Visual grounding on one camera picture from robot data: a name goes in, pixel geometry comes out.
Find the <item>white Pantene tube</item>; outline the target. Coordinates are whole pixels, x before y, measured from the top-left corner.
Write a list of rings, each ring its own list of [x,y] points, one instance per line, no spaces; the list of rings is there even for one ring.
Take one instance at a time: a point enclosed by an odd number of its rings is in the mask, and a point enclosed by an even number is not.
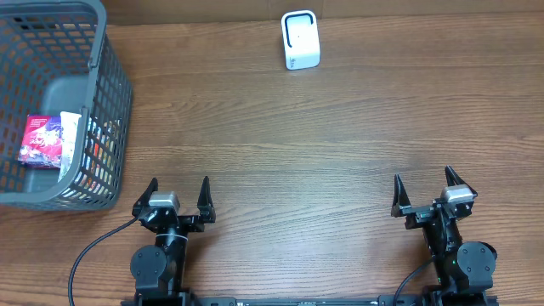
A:
[[[76,146],[77,140],[77,129],[78,123],[81,118],[80,114],[61,111],[60,112],[60,121],[61,121],[61,158],[60,158],[60,167],[59,167],[59,177],[58,180],[62,180],[63,177],[68,173]]]

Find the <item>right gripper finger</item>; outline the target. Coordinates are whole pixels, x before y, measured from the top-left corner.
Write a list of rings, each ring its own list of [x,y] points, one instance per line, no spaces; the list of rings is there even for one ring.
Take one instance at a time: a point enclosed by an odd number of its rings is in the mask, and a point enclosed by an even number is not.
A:
[[[411,202],[399,174],[394,175],[394,198],[391,207],[392,217],[403,217],[411,209]]]
[[[449,186],[458,186],[458,185],[466,185],[470,191],[472,192],[474,197],[478,196],[478,192],[471,187],[468,183],[466,183],[454,170],[454,168],[450,165],[445,166],[445,177],[446,182]]]

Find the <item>white barcode scanner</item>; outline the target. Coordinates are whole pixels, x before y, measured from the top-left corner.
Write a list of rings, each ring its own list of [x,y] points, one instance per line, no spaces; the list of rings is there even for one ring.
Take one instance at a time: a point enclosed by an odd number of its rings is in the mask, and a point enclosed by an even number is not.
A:
[[[280,21],[286,68],[290,71],[314,68],[320,63],[317,18],[311,10],[285,13]]]

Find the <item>grey plastic mesh basket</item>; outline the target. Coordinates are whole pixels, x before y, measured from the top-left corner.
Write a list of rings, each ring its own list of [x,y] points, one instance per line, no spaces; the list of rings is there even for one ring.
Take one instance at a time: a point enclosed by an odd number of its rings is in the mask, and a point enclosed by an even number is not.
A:
[[[99,1],[3,1],[1,3],[1,203],[40,211],[89,211],[113,207],[122,186],[133,86],[106,34],[107,14]],[[18,161],[29,115],[81,115],[76,152],[68,173],[29,167]],[[90,151],[86,140],[99,141],[88,128],[102,128],[118,118],[116,149],[107,151],[110,170]],[[98,179],[82,164],[92,158],[112,175]],[[112,196],[89,193],[82,201],[64,198],[66,190],[86,193],[76,183],[85,173]]]

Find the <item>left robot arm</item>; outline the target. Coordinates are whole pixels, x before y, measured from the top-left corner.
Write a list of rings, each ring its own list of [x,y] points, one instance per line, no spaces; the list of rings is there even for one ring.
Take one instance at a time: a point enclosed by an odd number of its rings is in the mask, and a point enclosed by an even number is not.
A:
[[[196,295],[183,287],[184,266],[190,233],[202,232],[216,221],[209,178],[202,181],[197,201],[199,212],[181,215],[177,194],[159,191],[153,178],[134,203],[132,215],[156,235],[152,245],[141,247],[131,258],[137,305],[198,305]]]

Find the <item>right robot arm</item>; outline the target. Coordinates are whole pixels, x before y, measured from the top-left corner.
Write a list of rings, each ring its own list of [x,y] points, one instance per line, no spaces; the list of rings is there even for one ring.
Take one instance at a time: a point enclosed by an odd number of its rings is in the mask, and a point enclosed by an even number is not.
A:
[[[403,279],[391,304],[403,302],[406,284],[433,265],[439,283],[424,287],[414,298],[415,305],[498,306],[498,298],[486,294],[494,284],[496,249],[482,241],[464,241],[457,226],[472,214],[478,193],[451,166],[445,167],[445,178],[447,186],[440,197],[427,206],[414,207],[401,177],[394,176],[391,216],[404,217],[408,230],[422,229],[430,259]]]

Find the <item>colourful snack bag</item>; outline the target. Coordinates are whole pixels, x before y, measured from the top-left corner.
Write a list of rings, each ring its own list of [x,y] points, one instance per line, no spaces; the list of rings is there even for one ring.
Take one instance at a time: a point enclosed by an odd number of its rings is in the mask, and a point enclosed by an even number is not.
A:
[[[110,170],[114,169],[113,161],[110,156],[107,155],[107,151],[110,149],[115,150],[116,145],[111,139],[110,134],[114,136],[119,135],[117,127],[122,123],[122,119],[118,118],[114,122],[106,122],[103,127],[98,127],[97,123],[91,121],[88,124],[88,128],[94,132],[94,137],[99,141],[96,143],[94,140],[86,140],[86,145],[90,145],[90,151],[92,155],[98,158],[103,164],[105,164]],[[92,158],[84,157],[82,159],[82,164],[84,168],[90,171],[98,179],[101,179],[103,182],[111,184],[112,175],[106,171],[102,170],[101,166],[94,161]],[[85,173],[78,173],[76,176],[76,184],[85,189],[86,193],[76,190],[66,190],[62,196],[64,198],[78,199],[82,201],[88,201],[90,199],[89,193],[94,193],[98,196],[112,196],[112,191],[105,185],[100,184],[94,178],[91,178]]]

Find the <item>red purple pantyliner pack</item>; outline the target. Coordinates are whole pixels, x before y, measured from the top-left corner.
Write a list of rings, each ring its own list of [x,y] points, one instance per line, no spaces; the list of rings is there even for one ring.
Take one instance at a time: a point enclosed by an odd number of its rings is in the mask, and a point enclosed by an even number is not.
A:
[[[18,161],[30,167],[60,168],[61,156],[60,116],[28,116]]]

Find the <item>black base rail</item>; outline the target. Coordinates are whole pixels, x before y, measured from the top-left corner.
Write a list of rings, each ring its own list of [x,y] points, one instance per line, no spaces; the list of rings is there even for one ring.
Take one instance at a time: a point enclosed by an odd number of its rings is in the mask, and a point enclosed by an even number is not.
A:
[[[197,297],[195,294],[185,302],[185,293],[178,299],[162,299],[140,302],[138,297],[133,300],[120,302],[121,306],[137,305],[190,305],[190,306],[392,306],[393,295],[380,295],[356,299],[346,298],[266,298],[266,299],[237,299],[234,297]]]

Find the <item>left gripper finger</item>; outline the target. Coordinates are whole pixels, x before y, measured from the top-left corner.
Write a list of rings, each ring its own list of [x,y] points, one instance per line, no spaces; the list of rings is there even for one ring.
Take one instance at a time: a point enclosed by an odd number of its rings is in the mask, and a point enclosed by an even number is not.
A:
[[[150,181],[148,187],[145,189],[142,195],[138,198],[138,200],[134,203],[133,208],[142,208],[142,207],[148,206],[150,197],[155,191],[158,191],[157,178],[153,178]]]
[[[202,181],[197,208],[199,209],[200,218],[203,223],[214,223],[216,221],[216,212],[213,205],[208,176]]]

